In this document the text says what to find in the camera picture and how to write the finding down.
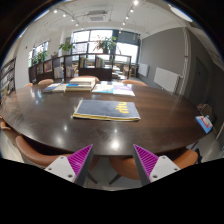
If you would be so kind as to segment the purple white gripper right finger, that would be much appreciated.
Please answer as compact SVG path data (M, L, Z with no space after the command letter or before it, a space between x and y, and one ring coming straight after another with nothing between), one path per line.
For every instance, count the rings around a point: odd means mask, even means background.
M133 156L143 186L180 170L167 156L157 156L138 145L134 145Z

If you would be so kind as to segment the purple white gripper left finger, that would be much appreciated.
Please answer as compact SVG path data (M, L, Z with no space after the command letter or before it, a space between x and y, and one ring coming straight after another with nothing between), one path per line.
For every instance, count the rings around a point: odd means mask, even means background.
M93 157L92 147L93 145L88 145L68 157L59 156L46 168L46 171L82 186Z

